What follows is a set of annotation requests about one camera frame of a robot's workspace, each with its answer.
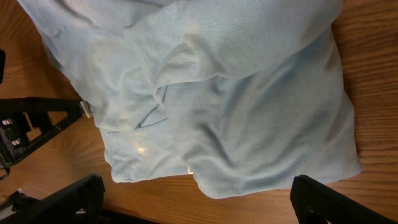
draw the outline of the light blue fabric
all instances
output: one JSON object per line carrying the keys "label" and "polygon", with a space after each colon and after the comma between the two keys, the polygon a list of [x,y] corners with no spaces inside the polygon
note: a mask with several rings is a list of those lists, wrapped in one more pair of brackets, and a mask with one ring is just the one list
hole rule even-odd
{"label": "light blue fabric", "polygon": [[361,172],[330,24],[340,0],[19,0],[90,103],[116,182],[212,198]]}

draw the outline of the garment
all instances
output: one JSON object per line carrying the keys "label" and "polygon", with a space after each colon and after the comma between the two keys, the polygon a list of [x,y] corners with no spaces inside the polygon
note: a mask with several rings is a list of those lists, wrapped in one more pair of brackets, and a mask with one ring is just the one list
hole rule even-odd
{"label": "garment", "polygon": [[116,182],[193,172],[212,198],[361,172],[339,0],[28,1]]}

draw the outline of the metal bolt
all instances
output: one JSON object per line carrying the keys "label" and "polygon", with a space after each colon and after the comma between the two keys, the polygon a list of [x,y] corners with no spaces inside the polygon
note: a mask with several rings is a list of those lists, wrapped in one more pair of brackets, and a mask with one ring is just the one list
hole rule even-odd
{"label": "metal bolt", "polygon": [[11,144],[13,145],[13,146],[17,146],[17,145],[19,145],[21,143],[21,140],[20,139],[15,139],[15,140],[13,140],[12,142],[11,142]]}
{"label": "metal bolt", "polygon": [[3,125],[8,125],[8,124],[12,124],[12,120],[11,119],[5,119],[2,121]]}

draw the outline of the wooden table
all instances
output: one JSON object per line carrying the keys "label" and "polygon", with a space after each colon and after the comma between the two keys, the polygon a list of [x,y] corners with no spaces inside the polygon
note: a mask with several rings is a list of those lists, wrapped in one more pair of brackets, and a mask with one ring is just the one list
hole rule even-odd
{"label": "wooden table", "polygon": [[[398,1],[347,0],[333,24],[356,112],[364,172],[329,186],[398,221]],[[41,38],[15,0],[0,1],[0,49],[7,52],[0,98],[77,99],[47,61]],[[80,119],[11,170],[0,195],[18,188],[44,198],[91,173],[106,187],[104,206],[162,223],[297,223],[289,189],[213,200],[190,175],[116,184],[104,161],[100,132]]]}

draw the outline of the wooden surface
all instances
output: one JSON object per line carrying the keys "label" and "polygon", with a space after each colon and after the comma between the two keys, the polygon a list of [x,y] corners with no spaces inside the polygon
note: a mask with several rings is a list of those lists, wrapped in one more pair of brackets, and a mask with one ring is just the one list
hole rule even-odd
{"label": "wooden surface", "polygon": [[[330,187],[398,221],[398,1],[347,0],[333,31],[364,172]],[[7,52],[0,98],[78,98],[48,63],[39,34],[15,0],[0,1],[0,49]],[[289,189],[213,200],[189,175],[115,184],[103,153],[93,120],[80,119],[13,167],[0,182],[0,195],[21,188],[44,198],[95,173],[104,180],[105,207],[161,223],[297,223]]]}

